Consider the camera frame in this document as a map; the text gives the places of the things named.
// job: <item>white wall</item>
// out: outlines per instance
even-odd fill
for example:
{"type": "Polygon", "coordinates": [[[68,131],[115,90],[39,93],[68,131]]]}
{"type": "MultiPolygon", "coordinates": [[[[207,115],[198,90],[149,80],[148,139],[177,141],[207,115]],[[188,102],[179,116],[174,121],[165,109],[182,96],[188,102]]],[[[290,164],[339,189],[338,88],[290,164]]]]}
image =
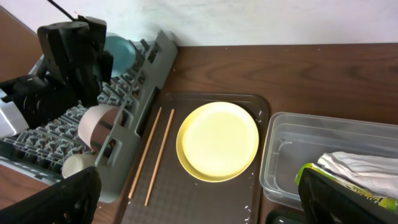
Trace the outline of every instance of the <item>white wall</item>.
{"type": "MultiPolygon", "coordinates": [[[[398,0],[56,0],[125,38],[171,31],[179,45],[398,42],[398,0]]],[[[67,21],[45,0],[0,0],[32,30],[67,21]]]]}

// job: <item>wooden chopstick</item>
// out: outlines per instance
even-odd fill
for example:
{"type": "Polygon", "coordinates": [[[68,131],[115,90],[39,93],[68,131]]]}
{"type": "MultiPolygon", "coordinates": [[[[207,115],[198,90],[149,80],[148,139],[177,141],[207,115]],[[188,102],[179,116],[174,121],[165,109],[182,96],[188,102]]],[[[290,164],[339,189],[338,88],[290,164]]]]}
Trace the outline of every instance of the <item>wooden chopstick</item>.
{"type": "Polygon", "coordinates": [[[148,206],[150,193],[152,192],[152,188],[154,186],[157,170],[159,169],[160,160],[162,159],[162,154],[163,154],[164,146],[166,144],[167,135],[169,135],[170,125],[172,124],[173,115],[174,115],[174,109],[172,109],[172,112],[170,113],[169,122],[167,123],[167,127],[166,127],[166,132],[164,133],[164,137],[163,137],[162,145],[160,147],[159,155],[157,156],[154,173],[152,174],[152,179],[150,180],[150,185],[149,185],[149,190],[148,190],[148,194],[147,194],[147,200],[145,201],[145,206],[148,206]]]}
{"type": "Polygon", "coordinates": [[[150,142],[152,141],[152,137],[154,136],[155,129],[157,126],[157,122],[159,121],[159,116],[160,116],[161,111],[162,111],[162,108],[159,108],[159,111],[157,112],[157,115],[156,115],[154,125],[152,126],[152,130],[150,131],[147,144],[145,145],[144,153],[142,154],[141,161],[139,162],[136,176],[134,178],[134,181],[132,182],[131,190],[129,193],[129,199],[132,199],[132,196],[134,195],[134,191],[136,190],[138,179],[139,179],[139,176],[141,175],[141,170],[142,170],[142,167],[144,166],[145,158],[147,157],[150,142]]]}

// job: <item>gray dish rack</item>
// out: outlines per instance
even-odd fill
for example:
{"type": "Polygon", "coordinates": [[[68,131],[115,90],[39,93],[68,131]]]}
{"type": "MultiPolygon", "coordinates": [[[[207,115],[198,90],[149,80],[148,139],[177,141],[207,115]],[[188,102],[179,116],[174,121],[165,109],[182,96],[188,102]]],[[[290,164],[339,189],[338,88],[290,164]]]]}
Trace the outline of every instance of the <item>gray dish rack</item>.
{"type": "MultiPolygon", "coordinates": [[[[156,96],[163,88],[177,56],[176,45],[160,31],[155,41],[131,42],[136,49],[136,61],[120,77],[104,83],[98,96],[100,103],[119,106],[113,129],[98,153],[95,165],[99,170],[102,188],[100,201],[111,203],[117,199],[129,168],[139,148],[145,117],[156,96]],[[117,121],[123,116],[123,125],[117,121]],[[99,163],[108,157],[106,164],[99,163]]],[[[35,73],[42,58],[30,73],[35,73]]],[[[63,116],[37,129],[17,136],[0,139],[0,164],[29,175],[47,184],[63,179],[61,168],[73,154],[94,154],[78,137],[77,128],[86,108],[78,105],[63,116]]]]}

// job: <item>beige cup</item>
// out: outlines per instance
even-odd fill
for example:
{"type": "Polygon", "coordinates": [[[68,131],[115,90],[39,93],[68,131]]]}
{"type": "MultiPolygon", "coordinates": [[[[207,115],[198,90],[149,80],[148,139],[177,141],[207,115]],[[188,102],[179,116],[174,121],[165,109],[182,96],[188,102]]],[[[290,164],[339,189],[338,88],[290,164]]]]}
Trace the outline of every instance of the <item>beige cup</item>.
{"type": "Polygon", "coordinates": [[[112,130],[119,107],[100,104],[87,110],[80,120],[78,134],[80,139],[92,150],[100,151],[106,137],[112,130]]]}
{"type": "MultiPolygon", "coordinates": [[[[63,163],[62,166],[62,176],[63,178],[70,177],[77,172],[86,169],[89,166],[93,166],[97,155],[86,155],[86,154],[75,154],[70,156],[63,163]]],[[[99,161],[100,164],[106,164],[108,159],[106,157],[102,157],[99,161]]]]}

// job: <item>towel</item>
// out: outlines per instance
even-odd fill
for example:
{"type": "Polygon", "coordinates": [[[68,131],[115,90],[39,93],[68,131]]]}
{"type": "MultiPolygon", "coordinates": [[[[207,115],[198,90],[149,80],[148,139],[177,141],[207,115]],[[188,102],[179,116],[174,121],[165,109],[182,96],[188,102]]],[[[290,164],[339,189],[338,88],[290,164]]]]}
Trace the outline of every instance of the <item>towel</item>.
{"type": "Polygon", "coordinates": [[[324,153],[318,163],[372,192],[398,198],[398,159],[334,152],[324,153]]]}

